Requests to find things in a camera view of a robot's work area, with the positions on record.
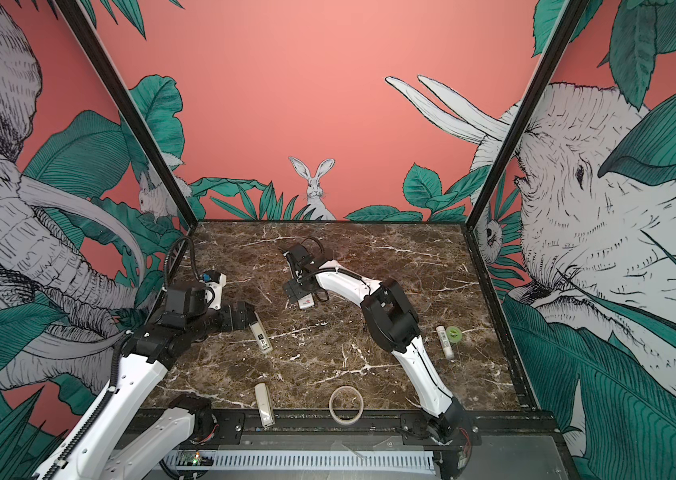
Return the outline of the white remote control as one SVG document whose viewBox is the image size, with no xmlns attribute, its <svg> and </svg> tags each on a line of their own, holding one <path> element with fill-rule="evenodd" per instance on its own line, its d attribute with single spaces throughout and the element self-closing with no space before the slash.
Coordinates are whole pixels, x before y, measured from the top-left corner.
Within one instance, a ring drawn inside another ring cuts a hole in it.
<svg viewBox="0 0 676 480">
<path fill-rule="evenodd" d="M 297 299 L 297 305 L 300 310 L 306 310 L 315 306 L 313 293 L 306 293 Z"/>
</svg>

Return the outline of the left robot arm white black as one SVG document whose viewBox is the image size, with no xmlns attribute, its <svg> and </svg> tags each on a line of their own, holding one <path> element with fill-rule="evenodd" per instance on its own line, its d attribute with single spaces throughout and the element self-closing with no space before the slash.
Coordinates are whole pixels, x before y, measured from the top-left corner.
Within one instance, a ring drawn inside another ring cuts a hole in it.
<svg viewBox="0 0 676 480">
<path fill-rule="evenodd" d="M 142 479 L 180 444 L 202 445 L 217 436 L 224 422 L 211 400 L 182 394 L 135 440 L 117 447 L 143 402 L 194 343 L 258 322 L 248 302 L 211 307 L 211 289 L 199 281 L 168 288 L 155 318 L 116 343 L 109 382 L 30 478 Z"/>
</svg>

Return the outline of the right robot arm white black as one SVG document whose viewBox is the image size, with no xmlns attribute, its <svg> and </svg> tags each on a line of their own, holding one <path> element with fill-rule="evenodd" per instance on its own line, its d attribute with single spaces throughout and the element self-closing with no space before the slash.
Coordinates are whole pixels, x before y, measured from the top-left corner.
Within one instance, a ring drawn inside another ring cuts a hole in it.
<svg viewBox="0 0 676 480">
<path fill-rule="evenodd" d="M 283 286 L 299 303 L 319 291 L 336 294 L 360 307 L 375 343 L 391 353 L 407 374 L 427 418 L 428 435 L 446 445 L 471 428 L 469 416 L 436 370 L 419 327 L 419 315 L 394 279 L 371 279 L 353 272 L 321 248 L 312 254 L 301 243 L 282 252 L 292 279 Z"/>
</svg>

